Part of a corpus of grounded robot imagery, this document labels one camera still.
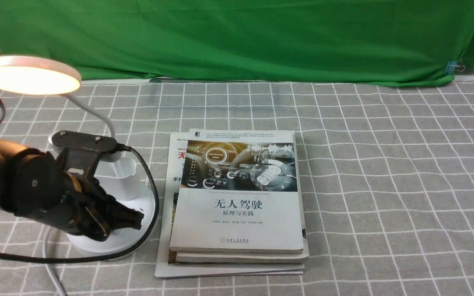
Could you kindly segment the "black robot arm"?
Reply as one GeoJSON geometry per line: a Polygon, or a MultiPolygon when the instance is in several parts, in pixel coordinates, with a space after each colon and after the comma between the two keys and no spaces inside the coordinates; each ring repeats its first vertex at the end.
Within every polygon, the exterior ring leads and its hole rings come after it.
{"type": "Polygon", "coordinates": [[[120,150],[107,136],[58,132],[60,154],[0,139],[0,210],[103,242],[116,230],[142,228],[144,214],[108,194],[94,176],[100,159],[120,150]]]}

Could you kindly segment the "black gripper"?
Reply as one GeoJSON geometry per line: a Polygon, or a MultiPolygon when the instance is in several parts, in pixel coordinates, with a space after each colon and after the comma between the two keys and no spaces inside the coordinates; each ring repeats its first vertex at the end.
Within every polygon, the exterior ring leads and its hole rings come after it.
{"type": "Polygon", "coordinates": [[[56,177],[61,190],[54,211],[55,229],[98,242],[107,240],[113,230],[141,230],[144,214],[117,204],[97,180],[88,183],[66,172],[57,172],[56,177]]]}

